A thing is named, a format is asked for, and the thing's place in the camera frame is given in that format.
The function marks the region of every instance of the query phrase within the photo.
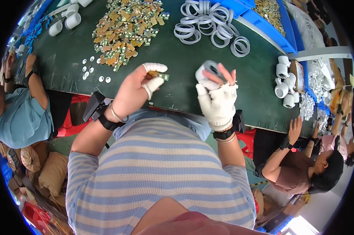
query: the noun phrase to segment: brown shirt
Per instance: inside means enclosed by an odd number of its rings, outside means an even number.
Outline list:
[[[302,152],[289,151],[279,165],[281,168],[277,181],[270,183],[279,191],[288,194],[304,193],[310,186],[309,167],[313,160]]]

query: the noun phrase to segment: silver bracelet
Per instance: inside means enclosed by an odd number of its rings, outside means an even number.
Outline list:
[[[112,108],[112,102],[109,103],[109,107],[110,107],[110,110],[112,111],[113,116],[114,116],[115,118],[117,118],[117,120],[118,120],[119,122],[126,123],[126,122],[129,120],[129,115],[127,116],[127,120],[122,120],[122,119],[120,119],[120,118],[114,113],[113,108]]]
[[[234,138],[235,138],[236,135],[233,135],[233,137],[230,139],[230,140],[227,140],[227,141],[224,141],[224,142],[221,142],[221,141],[218,141],[218,139],[215,139],[218,143],[229,143],[231,142]]]

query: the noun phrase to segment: floor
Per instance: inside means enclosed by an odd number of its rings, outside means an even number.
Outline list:
[[[71,149],[71,144],[73,143],[74,139],[76,138],[77,135],[72,135],[72,136],[68,136],[68,137],[62,137],[59,138],[57,140],[53,140],[50,142],[49,144],[49,148],[50,151],[56,151],[59,153],[62,153],[66,156],[68,156],[70,154],[70,149]],[[115,142],[115,139],[113,136],[111,136],[108,140],[108,144],[109,146],[111,146],[113,143]],[[240,142],[240,146],[241,148],[245,147],[245,143],[243,143],[241,140]],[[218,148],[217,148],[217,144],[216,144],[216,140],[213,138],[212,134],[210,134],[206,140],[206,143],[209,144],[209,146],[211,146],[213,148],[213,150],[216,152],[216,154],[218,153]],[[107,148],[104,147],[103,151],[101,152],[101,155],[107,150]],[[247,169],[247,175],[248,175],[248,179],[249,179],[249,184],[254,184],[254,183],[259,183],[262,181],[265,181],[265,178],[259,178],[254,176],[253,172],[253,167],[254,167],[254,163],[253,161],[248,158],[245,157],[245,161],[246,161],[246,169]],[[258,189],[263,189],[263,187],[266,186],[266,183],[257,185],[257,186],[253,186],[251,188],[258,188]]]

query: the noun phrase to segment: blue shirt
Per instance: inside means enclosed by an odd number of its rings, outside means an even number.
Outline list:
[[[130,235],[163,197],[210,219],[254,228],[245,167],[222,168],[207,143],[171,119],[136,121],[99,158],[69,156],[66,209],[75,234]]]
[[[11,104],[0,117],[0,141],[10,148],[24,148],[49,138],[54,130],[50,102],[44,110],[29,88],[18,88],[6,94],[5,105]]]

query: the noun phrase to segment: blue and white striped shirt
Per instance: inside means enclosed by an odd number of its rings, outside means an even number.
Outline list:
[[[173,120],[138,120],[99,159],[69,156],[66,209],[76,234],[129,235],[165,196],[213,220],[255,224],[246,169],[223,169],[207,143]]]

